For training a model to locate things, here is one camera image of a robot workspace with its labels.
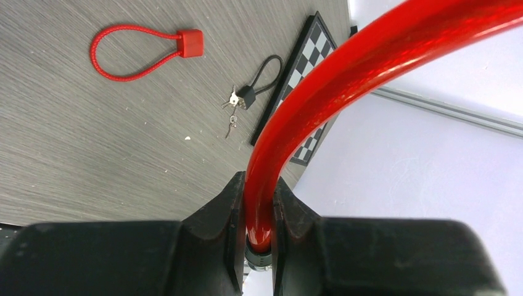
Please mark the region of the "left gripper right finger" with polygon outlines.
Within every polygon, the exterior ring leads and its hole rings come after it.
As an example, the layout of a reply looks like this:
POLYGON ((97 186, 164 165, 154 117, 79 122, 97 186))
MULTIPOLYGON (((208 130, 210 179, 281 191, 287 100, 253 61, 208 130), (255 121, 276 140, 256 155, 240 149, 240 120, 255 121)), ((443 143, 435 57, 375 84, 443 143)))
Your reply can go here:
POLYGON ((455 220, 322 217, 279 180, 275 295, 505 295, 477 234, 455 220))

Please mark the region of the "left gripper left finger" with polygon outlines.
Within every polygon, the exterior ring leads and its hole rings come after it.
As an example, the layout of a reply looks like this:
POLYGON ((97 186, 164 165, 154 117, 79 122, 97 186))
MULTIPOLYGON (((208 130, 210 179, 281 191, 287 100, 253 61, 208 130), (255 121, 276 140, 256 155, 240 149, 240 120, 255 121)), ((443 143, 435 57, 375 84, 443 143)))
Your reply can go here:
POLYGON ((244 178, 182 221, 24 227, 1 255, 1 294, 240 295, 244 178))

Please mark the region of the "small silver keys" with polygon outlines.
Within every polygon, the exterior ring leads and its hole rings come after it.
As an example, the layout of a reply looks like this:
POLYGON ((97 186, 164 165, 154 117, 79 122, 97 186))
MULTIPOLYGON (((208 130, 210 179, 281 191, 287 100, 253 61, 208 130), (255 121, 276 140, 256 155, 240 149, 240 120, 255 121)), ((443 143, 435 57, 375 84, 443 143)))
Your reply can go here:
POLYGON ((221 105, 222 109, 231 107, 234 111, 237 110, 237 107, 242 99, 236 93, 236 87, 233 85, 229 99, 221 105))

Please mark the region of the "black cable padlock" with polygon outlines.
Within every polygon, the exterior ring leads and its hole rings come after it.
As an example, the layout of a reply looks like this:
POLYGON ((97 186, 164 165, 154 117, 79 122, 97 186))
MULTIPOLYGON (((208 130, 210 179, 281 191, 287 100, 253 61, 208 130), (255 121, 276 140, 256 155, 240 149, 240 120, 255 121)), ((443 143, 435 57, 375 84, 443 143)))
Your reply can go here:
POLYGON ((247 84, 243 86, 239 91, 236 92, 236 95, 239 97, 239 103, 238 106, 244 110, 248 110, 252 104, 256 101, 256 97, 264 93, 265 91, 270 90, 271 88, 275 87, 279 80, 281 79, 281 75, 283 72, 283 59, 279 55, 270 55, 267 57, 262 64, 260 65, 260 68, 258 69, 258 72, 256 73, 254 79, 250 84, 247 84), (266 86, 263 86, 259 89, 255 89, 255 85, 257 84, 258 80, 260 79, 262 72, 264 71, 265 67, 271 62, 272 60, 277 60, 279 63, 279 70, 274 78, 274 80, 267 84, 266 86))

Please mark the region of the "red cable padlock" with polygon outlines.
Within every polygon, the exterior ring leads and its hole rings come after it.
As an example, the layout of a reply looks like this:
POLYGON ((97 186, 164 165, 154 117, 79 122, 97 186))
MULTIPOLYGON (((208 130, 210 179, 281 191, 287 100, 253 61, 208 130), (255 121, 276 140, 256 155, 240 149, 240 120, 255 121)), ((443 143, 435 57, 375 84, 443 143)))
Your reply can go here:
POLYGON ((111 81, 129 82, 145 77, 146 75, 152 73, 154 70, 158 69, 159 67, 167 63, 169 60, 174 59, 175 57, 187 59, 203 56, 204 44, 204 34, 201 30, 198 29, 183 29, 178 30, 174 34, 169 34, 151 28, 142 27, 139 25, 117 24, 106 27, 95 35, 89 48, 89 58, 91 64, 93 65, 93 68, 101 76, 111 81), (102 41, 103 38, 117 31, 138 31, 159 38, 174 40, 176 41, 176 49, 174 52, 167 54, 165 57, 152 64, 150 67, 145 68, 141 72, 137 72, 127 76, 113 75, 105 71, 100 66, 99 62, 97 61, 96 51, 99 43, 102 41))

